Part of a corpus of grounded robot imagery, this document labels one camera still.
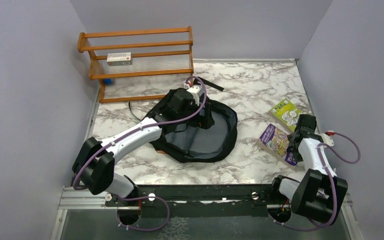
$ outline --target mesh panel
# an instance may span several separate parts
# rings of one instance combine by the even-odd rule
[[[214,111],[211,114],[214,125],[209,129],[191,126],[186,128],[185,124],[181,124],[177,126],[176,132],[165,136],[166,141],[189,153],[193,159],[217,156],[223,149],[229,126],[221,114]]]

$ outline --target orange wooden frame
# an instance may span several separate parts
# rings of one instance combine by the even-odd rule
[[[108,37],[122,37],[122,36],[150,35],[150,34],[172,34],[172,33],[189,33],[189,39],[184,41],[147,42],[147,43],[99,45],[99,46],[91,46],[88,40],[90,38],[108,38]],[[194,63],[192,60],[193,44],[194,44],[194,40],[192,36],[192,28],[191,26],[188,26],[188,27],[179,27],[179,28],[146,29],[146,30],[132,30],[132,31],[113,31],[113,32],[95,32],[95,33],[81,32],[78,37],[77,50],[79,53],[83,53],[85,51],[89,53],[89,57],[90,57],[89,78],[91,80],[99,80],[98,100],[100,103],[104,104],[104,103],[119,103],[119,102],[128,102],[128,101],[155,100],[155,99],[163,98],[165,95],[105,98],[104,79],[143,77],[143,76],[155,76],[155,75],[171,75],[171,74],[192,75],[194,73]],[[95,54],[95,51],[99,51],[99,50],[134,49],[134,48],[149,48],[149,47],[179,46],[179,45],[189,45],[189,49],[181,50],[181,51],[161,51],[161,52],[147,52],[147,53],[132,52],[132,58],[188,54],[189,60],[190,60],[190,68],[154,70],[154,71],[142,71],[142,72],[104,73],[104,70],[98,61],[107,59],[107,56],[106,55],[97,56]]]

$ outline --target white connector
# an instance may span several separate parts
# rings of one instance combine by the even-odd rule
[[[204,93],[203,87],[201,85],[193,85],[187,91],[192,94],[196,105],[199,106],[200,105],[200,96]]]
[[[334,140],[331,136],[327,135],[326,133],[319,134],[321,136],[321,139],[323,139],[323,143],[333,147],[335,145]]]

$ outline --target purple book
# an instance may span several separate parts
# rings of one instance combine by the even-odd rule
[[[269,124],[258,139],[258,145],[289,166],[296,166],[297,161],[286,149],[289,145],[288,134],[273,124]]]

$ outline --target gray wall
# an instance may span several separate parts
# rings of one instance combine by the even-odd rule
[[[0,239],[51,236],[96,96],[81,31],[67,0],[0,1]]]
[[[348,180],[364,239],[384,239],[384,1],[333,0],[298,69],[322,130],[360,145],[356,165],[330,159]],[[352,145],[335,140],[355,159]]]
[[[194,58],[300,58],[332,0],[71,0],[88,32],[192,26]]]

